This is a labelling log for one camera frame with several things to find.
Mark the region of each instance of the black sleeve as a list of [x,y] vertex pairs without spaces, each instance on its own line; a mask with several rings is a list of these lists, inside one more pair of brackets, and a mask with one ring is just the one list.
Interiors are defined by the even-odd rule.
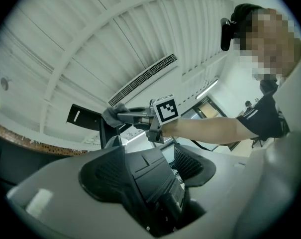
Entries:
[[263,96],[247,113],[237,119],[263,141],[283,136],[281,121],[275,108],[273,94]]

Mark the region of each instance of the mesh panel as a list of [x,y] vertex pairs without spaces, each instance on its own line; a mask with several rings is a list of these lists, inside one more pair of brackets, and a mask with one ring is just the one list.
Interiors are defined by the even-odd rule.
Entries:
[[120,191],[122,174],[122,160],[114,156],[107,163],[103,163],[96,168],[95,175],[98,180]]
[[203,166],[199,161],[176,148],[175,167],[183,181],[190,179],[203,171]]
[[147,81],[150,77],[155,75],[156,73],[160,72],[162,69],[167,67],[168,65],[172,64],[177,60],[176,56],[174,54],[171,54],[170,56],[166,57],[165,59],[161,60],[154,66],[150,67],[148,70],[143,72],[139,77],[137,77],[135,80],[133,80],[131,83],[129,83],[125,88],[123,88],[121,91],[119,91],[112,99],[109,100],[109,104],[111,106],[116,105],[119,103],[124,97],[128,96],[130,92],[132,92],[134,89],[136,89],[139,85]]

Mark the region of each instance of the ceiling light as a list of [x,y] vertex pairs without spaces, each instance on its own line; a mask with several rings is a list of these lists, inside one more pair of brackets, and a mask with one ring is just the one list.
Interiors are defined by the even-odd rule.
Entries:
[[216,83],[218,80],[213,82],[209,87],[207,87],[205,90],[203,90],[199,95],[196,96],[196,100],[198,100],[200,97],[202,97],[205,93],[207,93]]
[[143,134],[145,134],[145,133],[146,133],[146,132],[142,132],[142,133],[140,133],[139,135],[135,136],[134,138],[132,138],[132,139],[128,140],[128,142],[127,142],[126,144],[128,144],[128,143],[130,143],[130,142],[134,141],[135,139],[137,139],[138,137],[142,136],[142,135],[143,135]]

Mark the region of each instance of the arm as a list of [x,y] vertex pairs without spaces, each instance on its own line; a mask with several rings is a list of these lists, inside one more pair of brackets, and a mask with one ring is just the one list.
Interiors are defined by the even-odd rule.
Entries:
[[178,119],[162,127],[164,137],[179,136],[191,140],[226,144],[257,137],[237,119]]

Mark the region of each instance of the person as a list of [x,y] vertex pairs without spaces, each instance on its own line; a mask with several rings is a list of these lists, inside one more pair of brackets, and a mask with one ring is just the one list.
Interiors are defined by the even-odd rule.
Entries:
[[251,102],[250,102],[250,101],[246,101],[246,102],[245,102],[245,107],[246,107],[246,110],[245,110],[244,114],[246,114],[247,112],[249,112],[249,110],[252,109],[252,104],[251,104]]
[[268,92],[278,89],[278,85],[276,84],[277,80],[261,80],[260,81],[260,90],[265,95]]
[[266,93],[237,118],[177,119],[167,123],[162,126],[164,137],[227,144],[256,137],[280,138],[291,128],[301,130],[301,40],[276,10],[253,4],[235,7],[231,29],[235,48],[260,65],[252,69],[252,74],[260,80],[277,78],[278,90]]

